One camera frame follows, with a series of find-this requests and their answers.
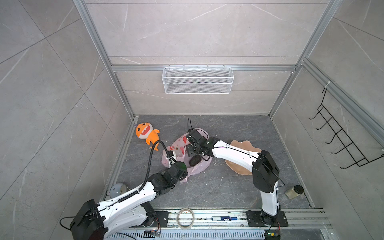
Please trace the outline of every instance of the plastic bag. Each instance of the plastic bag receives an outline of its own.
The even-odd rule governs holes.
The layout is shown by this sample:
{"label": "plastic bag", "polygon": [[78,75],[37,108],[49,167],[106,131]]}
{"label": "plastic bag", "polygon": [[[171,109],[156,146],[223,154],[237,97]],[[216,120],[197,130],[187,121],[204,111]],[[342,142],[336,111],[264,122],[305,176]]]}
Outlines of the plastic bag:
{"label": "plastic bag", "polygon": [[[204,130],[202,130],[201,128],[195,128],[195,129],[206,139],[209,138],[208,133],[205,132]],[[188,153],[185,152],[185,146],[189,144],[189,141],[186,138],[187,134],[188,133],[185,133],[184,135],[179,137],[176,141],[174,141],[174,143],[172,143],[171,146],[167,147],[167,150],[172,150],[175,152],[176,161],[184,162],[185,165],[187,166],[188,176],[180,182],[186,182],[188,177],[195,175],[195,174],[198,174],[198,173],[201,173],[202,171],[204,171],[209,166],[209,164],[212,161],[211,157],[204,157],[205,159],[209,158],[209,160],[205,161],[202,159],[201,162],[199,162],[198,164],[196,164],[193,167],[191,167],[189,165],[189,160],[191,160],[192,157],[189,157]],[[166,167],[170,167],[170,163],[169,163],[169,160],[167,159],[165,150],[163,150],[163,155],[161,157],[161,163]]]}

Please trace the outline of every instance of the jar lid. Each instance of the jar lid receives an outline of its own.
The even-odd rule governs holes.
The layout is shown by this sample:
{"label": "jar lid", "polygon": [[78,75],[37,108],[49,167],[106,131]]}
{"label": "jar lid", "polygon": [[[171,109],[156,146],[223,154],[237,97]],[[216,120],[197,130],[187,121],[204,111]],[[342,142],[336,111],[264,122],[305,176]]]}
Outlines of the jar lid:
{"label": "jar lid", "polygon": [[300,185],[296,185],[293,187],[293,190],[297,193],[297,194],[302,194],[304,193],[304,188]]}

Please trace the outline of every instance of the mesh basket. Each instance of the mesh basket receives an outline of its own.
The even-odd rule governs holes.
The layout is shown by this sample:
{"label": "mesh basket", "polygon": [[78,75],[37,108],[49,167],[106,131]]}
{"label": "mesh basket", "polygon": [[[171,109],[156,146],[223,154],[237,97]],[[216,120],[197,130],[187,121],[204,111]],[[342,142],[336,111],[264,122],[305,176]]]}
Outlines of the mesh basket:
{"label": "mesh basket", "polygon": [[162,80],[166,94],[230,93],[230,67],[166,67]]}

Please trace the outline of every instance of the black wire rack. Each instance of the black wire rack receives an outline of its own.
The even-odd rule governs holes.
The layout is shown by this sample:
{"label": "black wire rack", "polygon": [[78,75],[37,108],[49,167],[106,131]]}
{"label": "black wire rack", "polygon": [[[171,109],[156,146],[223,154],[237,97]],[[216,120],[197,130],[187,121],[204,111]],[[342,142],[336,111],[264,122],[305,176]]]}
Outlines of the black wire rack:
{"label": "black wire rack", "polygon": [[[313,118],[309,118],[309,119],[312,120],[312,119],[314,119],[317,115],[320,114],[320,115],[323,117],[323,119],[325,120],[325,123],[324,123],[324,125],[322,125],[321,128],[316,128],[316,130],[320,130],[320,129],[322,129],[325,125],[328,125],[328,126],[332,129],[332,131],[333,131],[333,133],[334,133],[333,138],[331,139],[331,141],[330,141],[330,142],[325,142],[325,143],[326,143],[326,144],[330,144],[330,143],[335,139],[335,137],[337,137],[337,138],[339,139],[339,141],[341,142],[341,144],[343,145],[343,148],[342,148],[342,149],[340,149],[339,151],[337,151],[337,152],[335,152],[335,153],[331,152],[331,154],[338,154],[339,152],[341,152],[342,150],[345,149],[345,150],[349,153],[349,155],[351,156],[351,158],[353,159],[353,161],[354,161],[353,164],[351,164],[351,165],[349,165],[349,166],[347,166],[347,167],[340,167],[340,168],[341,168],[341,169],[347,169],[347,168],[349,168],[349,167],[352,167],[353,165],[357,165],[357,166],[361,167],[361,166],[364,166],[364,165],[366,165],[366,164],[368,164],[368,163],[371,163],[371,162],[373,162],[373,161],[375,161],[375,160],[377,160],[377,159],[380,159],[380,158],[384,157],[384,154],[382,154],[380,157],[375,158],[375,159],[369,161],[369,160],[364,156],[364,154],[360,151],[360,149],[356,146],[356,144],[355,144],[355,143],[353,142],[353,140],[350,138],[350,136],[349,136],[349,135],[344,131],[344,129],[340,126],[340,124],[338,123],[338,121],[332,116],[332,114],[328,111],[328,109],[323,105],[323,101],[324,101],[324,97],[325,97],[326,92],[327,92],[327,89],[324,88],[323,91],[321,92],[321,93],[324,93],[324,95],[323,95],[323,99],[322,99],[322,101],[321,101],[320,106],[317,108],[317,113],[316,113],[316,115],[315,115]],[[328,120],[327,120],[327,119],[324,117],[324,115],[321,113],[322,110],[326,111],[326,112],[331,116]],[[329,121],[331,121],[332,119],[336,122],[337,126],[339,126],[340,130],[336,131],[336,130],[329,124]],[[340,137],[338,134],[342,134],[342,133],[344,133],[344,134],[348,137],[348,139],[350,140],[350,143],[346,144],[346,143],[344,143],[344,142],[341,140],[341,137]],[[353,157],[353,155],[351,154],[351,151],[348,150],[348,147],[355,147],[355,148],[360,152],[360,154],[362,155],[363,158],[357,161],[357,160]]]}

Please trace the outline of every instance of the beige marble tile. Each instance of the beige marble tile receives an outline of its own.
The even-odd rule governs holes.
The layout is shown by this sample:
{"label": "beige marble tile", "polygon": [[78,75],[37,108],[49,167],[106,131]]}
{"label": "beige marble tile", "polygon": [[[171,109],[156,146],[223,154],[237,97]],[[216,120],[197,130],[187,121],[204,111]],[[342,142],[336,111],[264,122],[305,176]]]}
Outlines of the beige marble tile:
{"label": "beige marble tile", "polygon": [[45,36],[80,18],[72,0],[20,0],[20,2]]}
{"label": "beige marble tile", "polygon": [[4,239],[48,239],[107,125],[78,101],[0,200]]}
{"label": "beige marble tile", "polygon": [[310,59],[384,124],[384,41],[332,19]]}
{"label": "beige marble tile", "polygon": [[382,0],[345,0],[335,18],[384,39]]}
{"label": "beige marble tile", "polygon": [[[321,116],[318,115],[313,120],[308,119],[316,114],[316,108],[323,98],[322,90],[323,86],[307,71],[304,71],[300,73],[290,88],[286,100],[313,139],[373,239],[380,239],[382,236],[381,222],[384,221],[383,210],[381,210],[381,199],[384,198],[384,187],[381,180],[384,158],[362,167],[353,166],[345,170],[340,169],[340,167],[349,166],[354,161],[346,150],[336,155],[331,154],[331,152],[342,149],[343,146],[337,138],[331,144],[325,143],[332,139],[333,132],[329,126],[325,126],[321,130],[315,129],[325,123]],[[324,98],[324,105],[368,159],[375,159],[382,154],[380,144],[329,93]],[[333,120],[330,123],[336,131],[340,130]],[[350,140],[343,134],[339,135],[345,144],[350,143]],[[355,147],[348,147],[348,150],[357,160],[363,158]]]}
{"label": "beige marble tile", "polygon": [[[231,90],[281,90],[289,74],[289,71],[234,71]],[[161,71],[121,71],[117,75],[124,90],[164,91]]]}
{"label": "beige marble tile", "polygon": [[88,4],[110,56],[298,56],[326,4]]}
{"label": "beige marble tile", "polygon": [[123,141],[125,131],[127,130],[130,121],[131,119],[129,118],[124,104],[122,103],[122,101],[120,101],[108,124],[108,127],[112,131],[113,135],[115,135],[119,143]]}
{"label": "beige marble tile", "polygon": [[112,64],[293,64],[299,56],[258,57],[109,57]]}
{"label": "beige marble tile", "polygon": [[0,63],[43,38],[43,34],[19,1],[1,2]]}
{"label": "beige marble tile", "polygon": [[316,207],[325,210],[338,238],[372,239],[306,128],[287,101],[283,100],[273,120],[305,183],[308,194]]}
{"label": "beige marble tile", "polygon": [[47,40],[0,64],[0,196],[82,95]]}
{"label": "beige marble tile", "polygon": [[125,91],[135,114],[268,114],[280,91],[165,94]]}
{"label": "beige marble tile", "polygon": [[47,38],[65,66],[85,92],[104,68],[82,20]]}
{"label": "beige marble tile", "polygon": [[[90,199],[94,199],[96,203],[99,202],[119,147],[119,142],[115,136],[113,136],[111,130],[107,128],[77,182],[60,218],[75,216],[81,206]],[[71,221],[72,219],[64,220],[63,225],[69,226]],[[50,239],[73,240],[73,237],[70,231],[64,229],[57,223]]]}
{"label": "beige marble tile", "polygon": [[[173,3],[173,4],[214,4],[214,3],[265,3],[265,0],[86,0],[86,3]],[[328,0],[270,0],[268,3],[327,3]]]}
{"label": "beige marble tile", "polygon": [[101,72],[85,94],[108,124],[120,102],[120,96],[106,69]]}

